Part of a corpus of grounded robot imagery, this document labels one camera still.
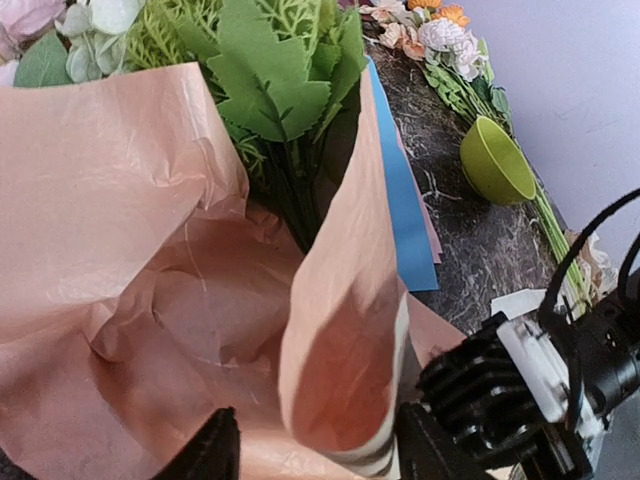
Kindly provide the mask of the green leafy fake flower bunch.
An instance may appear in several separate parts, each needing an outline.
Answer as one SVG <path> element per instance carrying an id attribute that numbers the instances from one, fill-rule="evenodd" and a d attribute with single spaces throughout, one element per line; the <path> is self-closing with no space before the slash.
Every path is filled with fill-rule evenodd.
<path id="1" fill-rule="evenodd" d="M 258 194 L 308 251 L 319 173 L 358 114 L 360 14 L 337 1 L 149 1 L 127 55 L 137 70 L 195 62 Z"/>

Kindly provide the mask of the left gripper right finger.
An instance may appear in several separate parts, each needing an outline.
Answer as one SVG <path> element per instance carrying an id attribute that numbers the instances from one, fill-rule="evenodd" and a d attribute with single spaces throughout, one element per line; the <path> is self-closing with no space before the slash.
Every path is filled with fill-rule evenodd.
<path id="1" fill-rule="evenodd" d="M 486 473 L 457 446 L 419 403 L 402 403 L 397 412 L 401 479 L 486 480 Z"/>

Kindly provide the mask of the white rose fake flower stem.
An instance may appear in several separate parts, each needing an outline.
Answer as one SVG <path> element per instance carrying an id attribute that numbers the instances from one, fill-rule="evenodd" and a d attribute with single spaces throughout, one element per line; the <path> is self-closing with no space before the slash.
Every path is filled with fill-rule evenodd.
<path id="1" fill-rule="evenodd" d="M 21 45 L 11 87 L 78 84 L 126 70 L 127 36 L 145 3 L 65 2 L 65 11 L 50 29 Z"/>

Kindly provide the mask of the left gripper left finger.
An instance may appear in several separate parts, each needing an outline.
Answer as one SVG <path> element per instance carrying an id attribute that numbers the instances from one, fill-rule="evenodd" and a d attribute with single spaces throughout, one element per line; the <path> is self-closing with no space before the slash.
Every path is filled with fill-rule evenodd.
<path id="1" fill-rule="evenodd" d="M 159 480 L 238 480 L 240 430 L 233 407 L 217 409 L 159 472 Z"/>

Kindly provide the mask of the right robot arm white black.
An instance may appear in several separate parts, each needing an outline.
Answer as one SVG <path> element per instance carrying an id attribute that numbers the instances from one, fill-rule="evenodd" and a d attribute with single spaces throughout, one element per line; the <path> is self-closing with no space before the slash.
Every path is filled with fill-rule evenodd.
<path id="1" fill-rule="evenodd" d="M 639 389 L 639 240 L 631 244 L 614 290 L 576 320 L 554 311 L 563 280 L 589 237 L 621 208 L 639 198 L 634 189 L 601 211 L 579 233 L 548 285 L 538 322 L 568 367 L 566 428 L 578 430 L 582 407 L 609 415 Z"/>

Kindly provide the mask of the beige pink wrapping paper sheet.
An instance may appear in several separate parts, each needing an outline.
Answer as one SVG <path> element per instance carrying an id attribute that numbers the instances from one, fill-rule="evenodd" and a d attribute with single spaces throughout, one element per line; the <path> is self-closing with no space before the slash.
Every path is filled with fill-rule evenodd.
<path id="1" fill-rule="evenodd" d="M 233 407 L 244 479 L 396 479 L 413 297 L 368 69 L 307 254 L 249 197 L 195 64 L 1 91 L 1 448 L 39 479 L 148 479 Z"/>

